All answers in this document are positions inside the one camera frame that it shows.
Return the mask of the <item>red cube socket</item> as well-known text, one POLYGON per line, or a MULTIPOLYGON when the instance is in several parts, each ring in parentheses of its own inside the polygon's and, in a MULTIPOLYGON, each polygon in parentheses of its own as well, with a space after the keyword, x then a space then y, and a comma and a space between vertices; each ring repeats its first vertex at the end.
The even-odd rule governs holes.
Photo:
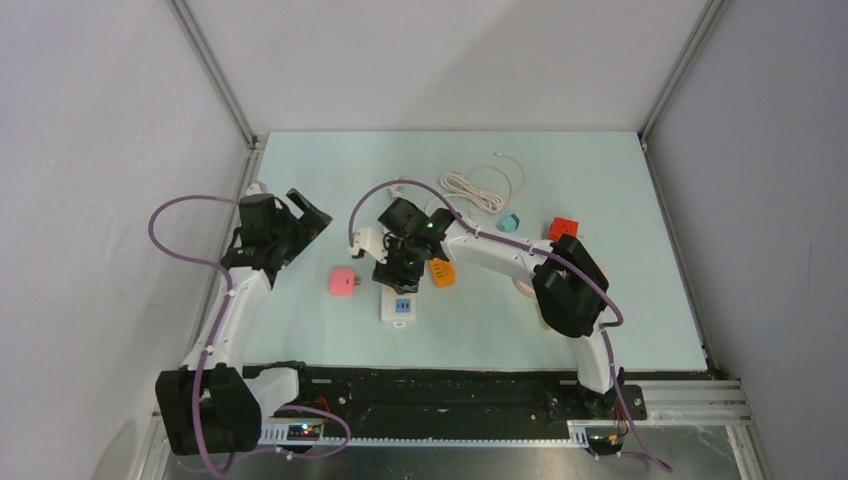
POLYGON ((579 223, 564 217, 554 217, 550 223, 548 230, 548 238, 551 241, 558 241, 563 236, 579 237, 579 223))

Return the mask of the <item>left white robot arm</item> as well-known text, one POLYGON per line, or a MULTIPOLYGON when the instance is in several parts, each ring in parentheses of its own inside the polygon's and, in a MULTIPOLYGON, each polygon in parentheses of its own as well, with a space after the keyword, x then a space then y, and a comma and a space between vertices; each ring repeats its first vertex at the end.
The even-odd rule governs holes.
POLYGON ((253 450, 263 422, 282 407, 302 416, 314 387, 295 366, 264 367, 245 377, 251 333, 279 272, 330 225, 332 218, 298 190, 283 198, 251 185, 236 200, 238 224, 223 256, 202 260, 220 275, 213 313, 181 365, 159 374, 155 393, 172 452, 210 456, 253 450))

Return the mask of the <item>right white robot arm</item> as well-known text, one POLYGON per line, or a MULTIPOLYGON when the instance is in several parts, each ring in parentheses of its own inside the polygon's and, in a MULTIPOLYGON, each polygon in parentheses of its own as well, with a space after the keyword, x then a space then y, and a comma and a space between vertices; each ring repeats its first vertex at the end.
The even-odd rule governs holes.
POLYGON ((427 215, 403 198, 378 221, 378 229, 349 232, 351 255, 375 259, 375 281, 398 293, 415 292, 424 263, 439 259, 476 265, 530 286, 545 324, 567 339, 584 410, 602 418, 619 407, 619 368, 600 320, 616 307, 608 279, 579 239, 522 239, 474 225, 451 207, 427 215))

